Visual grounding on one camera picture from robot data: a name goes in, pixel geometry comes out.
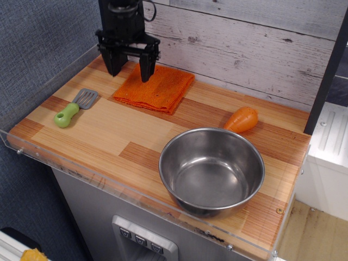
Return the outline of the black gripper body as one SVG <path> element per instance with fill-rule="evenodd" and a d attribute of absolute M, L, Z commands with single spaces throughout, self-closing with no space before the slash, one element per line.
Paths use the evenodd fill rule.
<path fill-rule="evenodd" d="M 157 10 L 153 8 L 152 18 L 146 18 L 142 2 L 109 2 L 108 14 L 112 22 L 107 34 L 115 41 L 116 48 L 126 55 L 139 57 L 145 48 L 159 52 L 160 40 L 145 32 L 145 23 L 152 22 Z"/>

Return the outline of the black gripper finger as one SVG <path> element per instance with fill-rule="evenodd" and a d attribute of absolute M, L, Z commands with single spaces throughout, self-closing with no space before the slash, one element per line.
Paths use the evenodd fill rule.
<path fill-rule="evenodd" d="M 123 65 L 128 61 L 128 56 L 116 47 L 98 44 L 98 49 L 102 55 L 107 71 L 115 77 L 122 70 Z"/>
<path fill-rule="evenodd" d="M 145 48 L 140 55 L 140 73 L 143 83 L 148 82 L 150 77 L 154 74 L 156 61 L 159 59 L 159 52 L 151 48 Z"/>

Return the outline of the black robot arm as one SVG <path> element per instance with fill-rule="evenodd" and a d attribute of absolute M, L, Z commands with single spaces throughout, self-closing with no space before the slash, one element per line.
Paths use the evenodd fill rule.
<path fill-rule="evenodd" d="M 145 32 L 143 1 L 99 1 L 102 29 L 96 31 L 98 49 L 109 74 L 116 76 L 129 56 L 138 57 L 142 82 L 154 74 L 160 58 L 160 40 Z"/>

